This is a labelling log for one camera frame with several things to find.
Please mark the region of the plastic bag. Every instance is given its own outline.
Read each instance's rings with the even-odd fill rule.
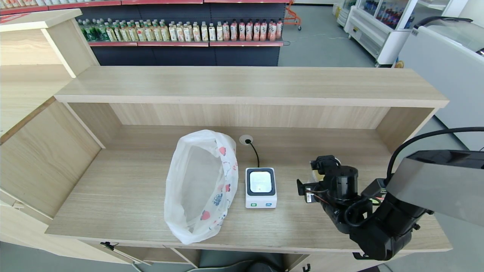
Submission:
[[[182,243],[215,236],[237,191],[235,141],[211,130],[178,141],[166,178],[165,222]]]

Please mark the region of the black cable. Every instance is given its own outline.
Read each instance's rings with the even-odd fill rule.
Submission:
[[[388,182],[390,181],[390,177],[392,176],[392,169],[393,165],[395,164],[395,160],[397,155],[408,145],[410,145],[413,142],[416,142],[420,139],[427,138],[427,137],[432,137],[432,136],[437,136],[441,134],[449,134],[449,133],[457,133],[457,132],[484,132],[484,127],[458,127],[458,128],[451,128],[451,129],[442,129],[442,130],[437,130],[429,133],[424,133],[422,135],[418,135],[413,137],[412,139],[406,141],[402,145],[400,145],[395,152],[393,152],[392,157],[390,158],[390,161],[388,162],[388,168],[387,168],[387,178],[385,179],[385,185],[388,185]]]
[[[257,157],[257,167],[260,167],[260,163],[259,163],[259,154],[257,154],[257,150],[256,150],[256,148],[254,147],[254,145],[252,144],[252,141],[251,141],[251,140],[249,140],[249,139],[247,139],[247,140],[245,140],[245,142],[246,142],[246,143],[248,143],[248,144],[249,144],[249,145],[252,147],[252,149],[254,150],[254,152],[256,153],[256,157]]]

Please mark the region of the red shelf edge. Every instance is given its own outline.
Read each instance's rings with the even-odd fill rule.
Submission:
[[[206,42],[138,42],[138,46],[191,46],[208,47]]]
[[[203,0],[121,0],[122,5],[140,4],[203,4]]]
[[[283,41],[276,41],[276,42],[210,42],[210,46],[278,46],[281,47],[284,45]]]
[[[27,6],[27,7],[1,9],[0,15],[20,14],[20,13],[47,11],[47,10],[49,10],[47,6]]]
[[[136,42],[88,42],[89,46],[138,46]]]
[[[91,2],[84,2],[84,3],[52,5],[52,6],[49,6],[49,10],[62,10],[62,9],[100,7],[100,6],[121,6],[121,0],[91,1]]]

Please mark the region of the refrigerator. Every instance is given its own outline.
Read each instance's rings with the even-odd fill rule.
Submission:
[[[413,69],[450,102],[435,115],[449,128],[484,126],[484,28],[470,19],[431,17],[412,29],[395,68]],[[470,150],[484,134],[455,135]]]
[[[375,58],[392,65],[414,24],[430,16],[459,16],[467,0],[360,0],[344,30]]]

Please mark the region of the store shelf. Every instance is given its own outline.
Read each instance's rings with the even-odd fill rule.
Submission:
[[[210,46],[282,46],[283,41],[276,42],[210,42]]]
[[[143,4],[203,4],[203,0],[121,0],[123,5]]]
[[[136,42],[88,42],[89,46],[138,46]]]
[[[419,0],[417,3],[419,3],[422,6],[426,6],[427,8],[436,9],[436,10],[444,10],[445,7],[447,6],[446,4],[441,2],[429,3],[423,0]]]
[[[205,3],[289,3],[289,0],[205,0]]]
[[[85,7],[99,7],[99,6],[120,6],[120,0],[108,0],[108,1],[91,1],[84,3],[69,3],[49,6],[49,10],[63,10],[63,9],[74,9],[74,8],[85,8]]]
[[[208,47],[208,42],[138,42],[138,46],[192,46]]]
[[[47,6],[28,6],[28,7],[19,7],[19,8],[10,8],[10,9],[2,9],[0,10],[0,15],[8,15],[8,14],[18,14],[18,13],[27,13],[27,12],[37,12],[37,11],[47,11],[49,8]]]

